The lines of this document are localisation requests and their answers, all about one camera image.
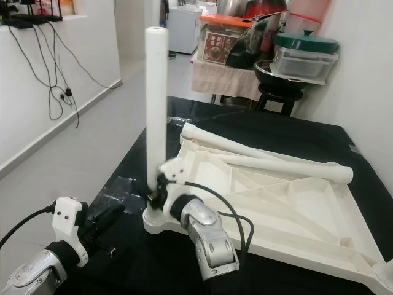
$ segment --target table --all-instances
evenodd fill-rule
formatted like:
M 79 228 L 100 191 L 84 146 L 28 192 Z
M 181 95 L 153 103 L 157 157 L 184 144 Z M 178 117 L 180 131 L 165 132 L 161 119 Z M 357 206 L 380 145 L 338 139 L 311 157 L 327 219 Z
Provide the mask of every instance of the table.
M 393 199 L 341 127 L 179 98 L 169 98 L 168 115 L 192 119 L 202 129 L 255 148 L 349 165 L 354 170 L 349 188 L 385 260 L 393 258 Z M 167 158 L 178 153 L 181 129 L 168 125 Z M 106 186 L 118 176 L 144 183 L 145 162 L 143 132 Z M 141 214 L 123 214 L 103 240 L 117 247 L 118 256 L 110 260 L 96 254 L 71 273 L 57 294 L 206 294 L 188 236 L 148 234 Z M 361 284 L 253 254 L 243 280 L 249 294 L 372 294 Z
M 197 55 L 198 52 L 191 59 L 192 91 L 259 100 L 259 81 L 253 70 L 235 69 L 202 61 L 197 59 Z

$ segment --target white cloth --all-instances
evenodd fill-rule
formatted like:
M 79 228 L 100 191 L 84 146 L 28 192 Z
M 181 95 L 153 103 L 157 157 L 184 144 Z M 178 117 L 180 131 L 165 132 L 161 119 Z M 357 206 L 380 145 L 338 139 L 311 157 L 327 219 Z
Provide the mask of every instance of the white cloth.
M 240 96 L 258 101 L 258 85 L 259 81 L 253 70 L 229 68 L 193 58 L 192 91 Z

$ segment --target green lid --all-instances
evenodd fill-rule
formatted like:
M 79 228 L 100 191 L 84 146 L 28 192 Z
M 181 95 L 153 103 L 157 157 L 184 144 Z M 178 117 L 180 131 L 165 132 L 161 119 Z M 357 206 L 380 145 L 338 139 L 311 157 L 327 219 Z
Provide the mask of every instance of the green lid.
M 277 34 L 274 44 L 283 46 L 288 49 L 296 49 L 302 51 L 334 53 L 338 49 L 337 41 L 310 36 L 312 31 L 306 31 L 305 34 Z

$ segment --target stainless steel pot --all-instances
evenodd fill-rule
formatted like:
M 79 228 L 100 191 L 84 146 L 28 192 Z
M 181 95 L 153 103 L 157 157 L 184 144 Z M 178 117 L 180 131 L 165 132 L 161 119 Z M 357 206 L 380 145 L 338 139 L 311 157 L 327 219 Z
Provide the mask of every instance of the stainless steel pot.
M 218 0 L 217 13 L 243 17 L 248 0 Z

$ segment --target black table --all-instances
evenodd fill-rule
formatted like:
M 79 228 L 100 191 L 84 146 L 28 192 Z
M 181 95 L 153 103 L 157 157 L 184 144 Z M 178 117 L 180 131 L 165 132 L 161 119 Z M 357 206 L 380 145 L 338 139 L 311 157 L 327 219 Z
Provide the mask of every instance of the black table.
M 349 188 L 385 260 L 393 258 L 393 199 L 341 127 L 179 98 L 169 98 L 168 115 L 192 119 L 204 130 L 255 148 L 352 167 Z M 168 124 L 167 158 L 179 151 L 181 129 Z M 118 176 L 146 183 L 144 132 L 106 186 Z M 57 294 L 205 293 L 188 236 L 148 234 L 140 213 L 123 214 L 104 240 L 116 246 L 119 254 L 112 260 L 96 254 L 70 275 Z M 250 294 L 371 294 L 361 284 L 253 254 L 248 255 L 243 280 Z

